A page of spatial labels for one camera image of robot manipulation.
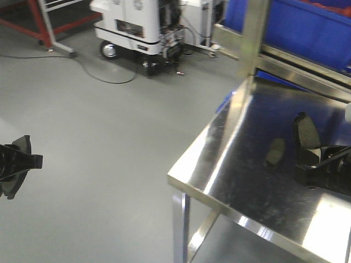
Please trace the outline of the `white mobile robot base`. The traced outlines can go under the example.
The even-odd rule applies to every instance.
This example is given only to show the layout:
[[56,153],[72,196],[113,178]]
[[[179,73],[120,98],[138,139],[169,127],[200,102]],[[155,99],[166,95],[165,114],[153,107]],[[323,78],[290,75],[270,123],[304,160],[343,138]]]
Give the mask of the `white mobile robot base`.
[[123,50],[143,56],[149,76],[161,64],[171,64],[176,74],[185,45],[216,55],[212,42],[216,23],[224,18],[226,1],[91,1],[90,9],[102,15],[95,23],[102,40],[99,51],[108,60],[117,59]]

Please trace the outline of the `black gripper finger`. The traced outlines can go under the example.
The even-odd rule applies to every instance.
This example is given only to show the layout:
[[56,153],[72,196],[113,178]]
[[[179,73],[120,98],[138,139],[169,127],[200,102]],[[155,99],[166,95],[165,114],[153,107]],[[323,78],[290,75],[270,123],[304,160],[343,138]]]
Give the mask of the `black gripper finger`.
[[345,150],[350,150],[350,146],[330,145],[320,148],[299,147],[297,149],[296,163],[313,166]]
[[350,153],[330,157],[313,166],[297,164],[295,180],[304,186],[350,195]]
[[32,155],[9,145],[1,145],[1,181],[31,169],[41,169],[42,164],[42,155]]

